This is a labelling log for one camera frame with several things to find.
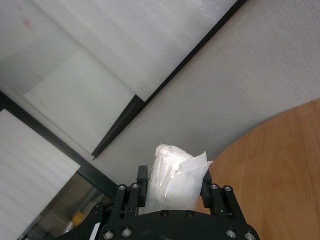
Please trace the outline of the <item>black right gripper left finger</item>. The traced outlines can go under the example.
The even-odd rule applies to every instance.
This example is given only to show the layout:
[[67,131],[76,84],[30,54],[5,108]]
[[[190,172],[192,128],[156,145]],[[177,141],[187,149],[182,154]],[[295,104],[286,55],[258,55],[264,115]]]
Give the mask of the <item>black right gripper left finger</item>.
[[131,185],[120,184],[116,192],[116,216],[127,218],[137,216],[139,208],[146,205],[148,187],[148,166],[140,165],[136,181]]

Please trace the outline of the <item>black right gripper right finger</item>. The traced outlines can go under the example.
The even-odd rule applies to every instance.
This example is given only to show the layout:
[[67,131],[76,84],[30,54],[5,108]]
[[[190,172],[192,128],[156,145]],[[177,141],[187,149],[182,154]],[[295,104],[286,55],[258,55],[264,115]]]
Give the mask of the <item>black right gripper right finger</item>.
[[229,185],[220,187],[213,183],[209,170],[202,179],[200,196],[203,206],[209,209],[211,215],[236,221],[245,220],[233,188]]

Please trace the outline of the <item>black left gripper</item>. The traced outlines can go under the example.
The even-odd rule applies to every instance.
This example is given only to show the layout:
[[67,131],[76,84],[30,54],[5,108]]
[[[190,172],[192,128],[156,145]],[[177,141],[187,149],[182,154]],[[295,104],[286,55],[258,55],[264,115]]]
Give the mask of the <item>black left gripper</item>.
[[113,202],[97,203],[78,226],[54,240],[98,240],[102,227],[110,218],[112,206]]

